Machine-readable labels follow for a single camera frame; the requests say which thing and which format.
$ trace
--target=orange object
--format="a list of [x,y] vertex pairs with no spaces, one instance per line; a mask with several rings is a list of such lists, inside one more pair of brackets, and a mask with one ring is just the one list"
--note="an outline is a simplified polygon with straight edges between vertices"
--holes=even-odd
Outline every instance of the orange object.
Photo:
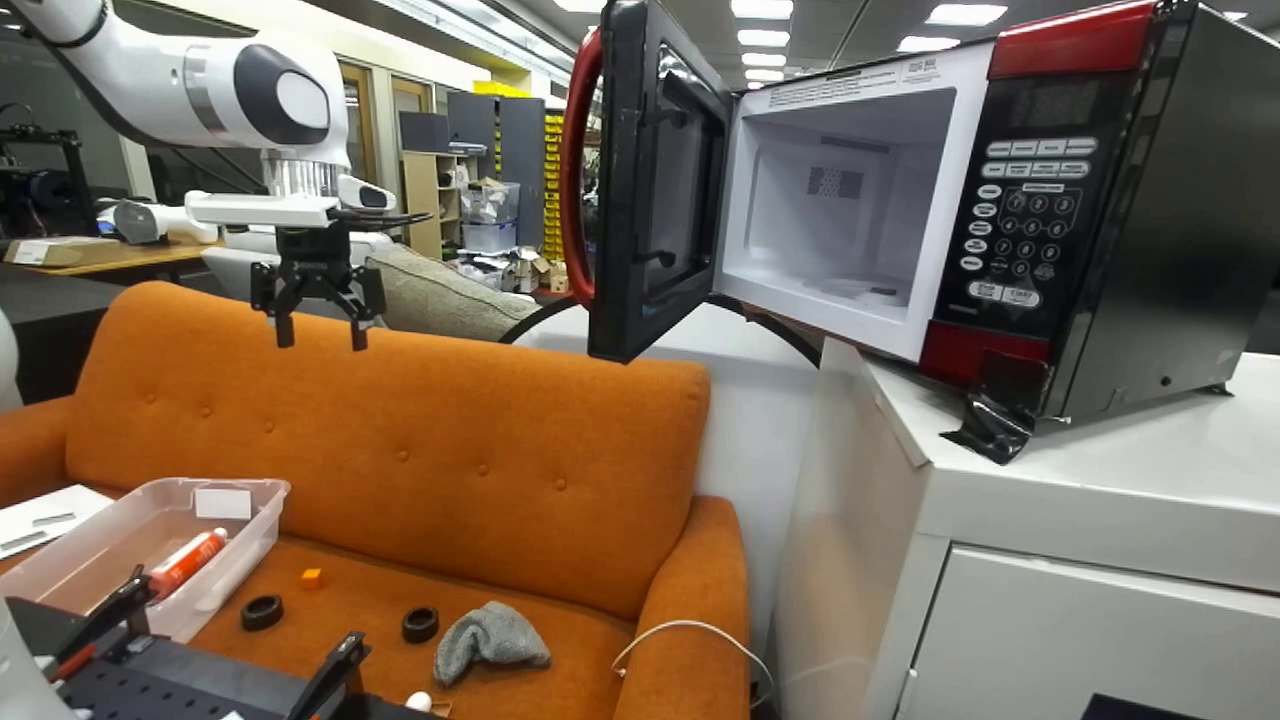
[[178,549],[171,555],[166,555],[166,565],[157,565],[147,574],[157,600],[166,600],[169,594],[178,594],[189,578],[198,578],[219,549],[228,549],[228,534],[214,529],[194,535],[183,549]]
[[326,569],[304,569],[295,579],[300,579],[310,594],[316,594],[316,588],[326,588]]

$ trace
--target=black microwave side panel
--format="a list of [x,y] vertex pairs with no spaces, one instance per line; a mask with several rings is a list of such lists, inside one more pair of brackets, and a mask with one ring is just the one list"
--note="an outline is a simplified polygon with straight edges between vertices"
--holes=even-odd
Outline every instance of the black microwave side panel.
[[727,109],[663,4],[603,10],[592,355],[633,360],[713,298]]
[[1061,355],[1061,417],[1116,417],[1236,373],[1280,263],[1276,88],[1274,42],[1200,10],[1160,27]]

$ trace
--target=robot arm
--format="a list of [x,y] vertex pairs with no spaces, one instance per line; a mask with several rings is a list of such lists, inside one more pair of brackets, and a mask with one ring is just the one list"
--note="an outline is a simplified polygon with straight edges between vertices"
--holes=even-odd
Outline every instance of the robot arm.
[[142,146],[265,147],[349,170],[349,109],[327,47],[281,38],[157,38],[110,0],[11,0],[94,105]]

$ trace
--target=couch armrest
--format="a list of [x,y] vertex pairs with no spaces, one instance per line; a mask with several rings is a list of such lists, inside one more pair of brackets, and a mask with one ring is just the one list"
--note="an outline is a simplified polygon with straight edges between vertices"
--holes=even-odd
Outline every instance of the couch armrest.
[[[703,622],[750,643],[750,555],[727,499],[696,499],[682,543],[647,588],[637,632],[660,622]],[[615,702],[615,720],[744,720],[750,714],[750,658],[700,630],[647,638],[633,651]]]
[[65,441],[74,402],[0,413],[0,503],[68,485]]

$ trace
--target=white cabinet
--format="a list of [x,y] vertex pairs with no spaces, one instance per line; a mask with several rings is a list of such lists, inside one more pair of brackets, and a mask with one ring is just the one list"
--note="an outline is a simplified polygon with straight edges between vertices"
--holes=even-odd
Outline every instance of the white cabinet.
[[1280,355],[1234,402],[993,463],[958,395],[826,349],[783,549],[789,720],[1280,720]]

